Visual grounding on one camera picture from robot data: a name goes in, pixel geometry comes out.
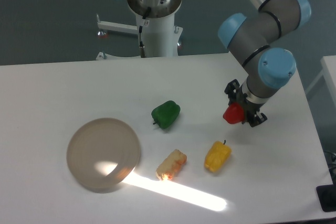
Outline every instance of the white stand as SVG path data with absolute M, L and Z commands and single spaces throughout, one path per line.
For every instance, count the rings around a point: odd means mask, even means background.
M 100 21 L 97 14 L 97 25 L 98 28 L 104 32 L 116 31 L 119 33 L 138 35 L 138 27 L 142 25 L 143 19 L 140 15 L 136 14 L 135 16 L 137 26 Z M 175 13 L 172 13 L 163 18 L 146 19 L 146 23 L 142 29 L 142 41 L 148 58 L 178 56 L 177 47 L 181 45 L 179 39 L 183 28 L 174 25 L 174 16 Z M 111 59 L 111 57 L 105 57 L 101 52 L 97 55 L 96 59 Z

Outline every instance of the white table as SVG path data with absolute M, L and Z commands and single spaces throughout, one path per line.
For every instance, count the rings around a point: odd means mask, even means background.
M 321 64 L 322 70 L 305 90 L 307 99 L 309 100 L 322 85 L 322 81 L 325 81 L 336 106 L 336 56 L 322 57 Z
M 268 121 L 255 128 L 222 119 L 228 102 L 223 91 L 235 78 L 242 83 L 246 73 L 229 54 L 0 67 L 0 223 L 335 217 L 317 198 L 316 187 L 331 178 L 298 74 L 264 105 Z M 182 110 L 164 132 L 152 125 L 151 111 L 167 100 Z M 139 136 L 134 172 L 141 179 L 95 194 L 72 177 L 66 150 L 77 129 L 103 117 L 125 121 Z M 205 154 L 224 139 L 232 156 L 218 175 L 210 174 L 203 168 Z M 157 166 L 175 148 L 188 156 L 177 184 L 154 182 Z M 170 194 L 172 186 L 179 194 L 171 196 L 191 203 L 154 192 Z M 208 200 L 198 201 L 203 197 Z M 224 210 L 208 209 L 221 209 L 223 200 Z

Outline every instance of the gray floor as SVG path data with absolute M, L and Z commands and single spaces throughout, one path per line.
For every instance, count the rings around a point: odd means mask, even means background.
M 293 52 L 305 88 L 321 70 L 321 57 L 336 55 L 336 1 L 309 1 L 311 21 L 273 44 Z M 256 15 L 248 0 L 183 0 L 175 16 L 184 28 L 180 55 L 226 52 L 217 30 L 237 12 Z M 0 0 L 0 65 L 94 60 L 102 50 L 139 55 L 134 36 L 99 39 L 96 13 L 101 20 L 135 25 L 125 0 Z M 309 103 L 323 148 L 336 151 L 336 109 L 327 87 Z

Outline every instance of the bread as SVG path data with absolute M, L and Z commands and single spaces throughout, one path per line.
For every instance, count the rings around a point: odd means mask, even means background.
M 187 156 L 179 150 L 174 150 L 156 169 L 159 180 L 171 180 L 187 161 Z

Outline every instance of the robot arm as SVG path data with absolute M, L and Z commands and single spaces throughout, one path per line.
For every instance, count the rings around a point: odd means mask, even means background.
M 229 107 L 223 118 L 229 123 L 248 122 L 252 127 L 267 118 L 259 110 L 291 78 L 296 62 L 291 52 L 271 48 L 270 43 L 301 27 L 311 16 L 307 0 L 250 0 L 258 16 L 247 19 L 238 13 L 223 22 L 218 36 L 249 74 L 239 86 L 225 90 Z

